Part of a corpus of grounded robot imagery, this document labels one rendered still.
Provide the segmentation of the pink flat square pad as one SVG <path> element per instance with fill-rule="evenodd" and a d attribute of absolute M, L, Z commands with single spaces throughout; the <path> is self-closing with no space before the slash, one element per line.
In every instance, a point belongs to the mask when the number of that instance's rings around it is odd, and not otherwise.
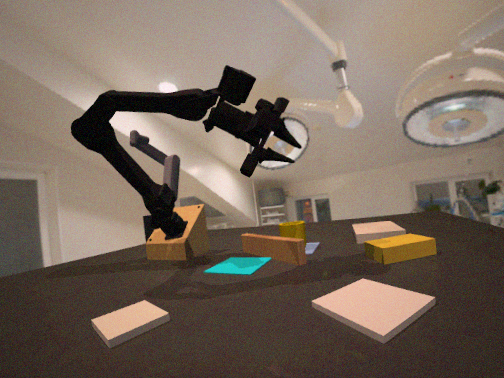
<path fill-rule="evenodd" d="M 313 300 L 312 307 L 384 344 L 435 302 L 435 297 L 363 278 Z"/>

